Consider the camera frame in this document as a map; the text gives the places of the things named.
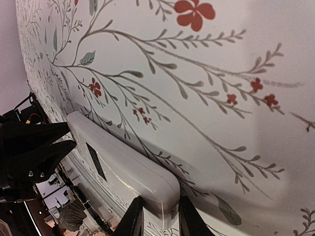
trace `floral tablecloth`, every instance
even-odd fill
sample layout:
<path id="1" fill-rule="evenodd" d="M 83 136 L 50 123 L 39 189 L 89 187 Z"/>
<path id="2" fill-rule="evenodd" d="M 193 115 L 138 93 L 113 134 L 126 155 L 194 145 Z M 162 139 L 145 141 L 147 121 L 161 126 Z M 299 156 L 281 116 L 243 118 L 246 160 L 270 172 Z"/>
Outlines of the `floral tablecloth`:
<path id="1" fill-rule="evenodd" d="M 314 0 L 16 6 L 52 121 L 80 111 L 170 170 L 219 236 L 315 234 Z"/>

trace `floral pattern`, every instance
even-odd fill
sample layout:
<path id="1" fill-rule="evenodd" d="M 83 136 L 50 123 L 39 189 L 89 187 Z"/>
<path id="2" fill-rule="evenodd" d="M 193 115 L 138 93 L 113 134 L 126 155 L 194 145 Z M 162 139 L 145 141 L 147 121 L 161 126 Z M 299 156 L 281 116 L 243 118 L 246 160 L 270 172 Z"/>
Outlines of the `floral pattern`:
<path id="1" fill-rule="evenodd" d="M 299 154 L 299 167 L 311 163 L 315 135 L 311 99 L 306 113 L 297 96 L 315 85 L 286 63 L 300 64 L 288 50 L 295 45 L 259 29 L 278 24 L 264 17 L 243 28 L 244 4 L 225 14 L 214 0 L 16 0 L 29 84 L 52 121 L 81 111 L 132 143 L 177 177 L 216 235 L 289 235 L 299 214 L 286 206 L 304 196 L 282 186 L 313 181 L 306 169 L 308 179 L 292 175 Z M 256 47 L 246 59 L 232 50 L 242 45 Z M 302 184 L 294 186 L 299 195 Z M 274 229 L 273 212 L 283 209 L 290 220 Z"/>

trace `small red flower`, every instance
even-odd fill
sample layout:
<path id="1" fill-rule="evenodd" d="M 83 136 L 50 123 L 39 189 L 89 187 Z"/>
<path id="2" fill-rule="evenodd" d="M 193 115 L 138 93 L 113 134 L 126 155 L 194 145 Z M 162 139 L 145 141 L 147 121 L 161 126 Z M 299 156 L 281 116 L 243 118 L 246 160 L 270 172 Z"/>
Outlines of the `small red flower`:
<path id="1" fill-rule="evenodd" d="M 95 94 L 96 97 L 102 96 L 102 93 L 100 91 L 100 85 L 98 82 L 95 82 L 94 78 L 92 78 L 92 84 L 90 84 L 90 90 Z"/>
<path id="2" fill-rule="evenodd" d="M 191 0 L 194 6 L 187 0 L 179 0 L 175 3 L 174 9 L 177 13 L 183 13 L 190 11 L 188 14 L 179 15 L 177 17 L 177 23 L 181 26 L 189 26 L 195 32 L 200 31 L 202 27 L 202 17 L 213 20 L 216 16 L 216 12 L 209 3 L 199 4 L 199 0 Z"/>
<path id="3" fill-rule="evenodd" d="M 276 96 L 274 94 L 271 94 L 269 96 L 265 96 L 265 103 L 268 107 L 271 107 L 272 105 L 277 106 L 279 103 L 277 100 L 275 100 Z"/>
<path id="4" fill-rule="evenodd" d="M 139 112 L 140 112 L 140 114 L 145 114 L 145 112 L 144 112 L 142 107 L 139 108 Z"/>
<path id="5" fill-rule="evenodd" d="M 236 95 L 235 94 L 228 94 L 227 95 L 227 103 L 229 103 L 229 104 L 233 103 L 233 105 L 236 105 L 237 104 Z"/>
<path id="6" fill-rule="evenodd" d="M 257 92 L 258 90 L 262 90 L 264 87 L 260 83 L 260 78 L 256 78 L 255 81 L 251 82 L 251 87 L 254 92 Z"/>
<path id="7" fill-rule="evenodd" d="M 146 117 L 144 117 L 143 120 L 144 120 L 145 124 L 149 124 L 150 121 L 152 121 L 151 118 L 146 118 Z"/>

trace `red flower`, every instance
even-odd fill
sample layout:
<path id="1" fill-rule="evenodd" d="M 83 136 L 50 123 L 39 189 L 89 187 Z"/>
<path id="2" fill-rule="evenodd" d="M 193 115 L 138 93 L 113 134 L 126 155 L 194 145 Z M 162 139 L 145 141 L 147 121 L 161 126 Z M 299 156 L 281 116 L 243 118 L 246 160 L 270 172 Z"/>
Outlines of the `red flower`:
<path id="1" fill-rule="evenodd" d="M 227 103 L 229 103 L 229 104 L 233 103 L 233 105 L 236 105 L 237 104 L 236 95 L 235 94 L 228 94 L 227 95 Z"/>
<path id="2" fill-rule="evenodd" d="M 213 20 L 216 16 L 216 12 L 209 3 L 199 4 L 199 0 L 191 0 L 194 6 L 187 0 L 179 0 L 175 3 L 174 9 L 177 13 L 183 13 L 190 11 L 188 14 L 179 15 L 177 17 L 177 23 L 181 26 L 189 26 L 193 31 L 200 31 L 202 27 L 202 17 Z"/>
<path id="3" fill-rule="evenodd" d="M 260 83 L 260 78 L 256 78 L 255 81 L 252 81 L 251 87 L 254 92 L 257 92 L 258 90 L 262 90 L 263 85 Z"/>
<path id="4" fill-rule="evenodd" d="M 145 124 L 149 124 L 150 121 L 152 121 L 151 118 L 146 118 L 146 117 L 144 117 L 143 120 L 144 120 Z"/>
<path id="5" fill-rule="evenodd" d="M 142 107 L 139 108 L 139 112 L 140 112 L 140 114 L 145 114 L 145 112 L 144 112 Z"/>
<path id="6" fill-rule="evenodd" d="M 90 84 L 90 90 L 95 94 L 96 97 L 101 97 L 100 85 L 98 82 L 95 83 L 95 79 L 92 78 L 92 84 Z"/>
<path id="7" fill-rule="evenodd" d="M 276 96 L 274 94 L 271 94 L 269 96 L 265 96 L 265 103 L 268 107 L 271 107 L 272 105 L 277 106 L 278 101 L 275 100 Z"/>

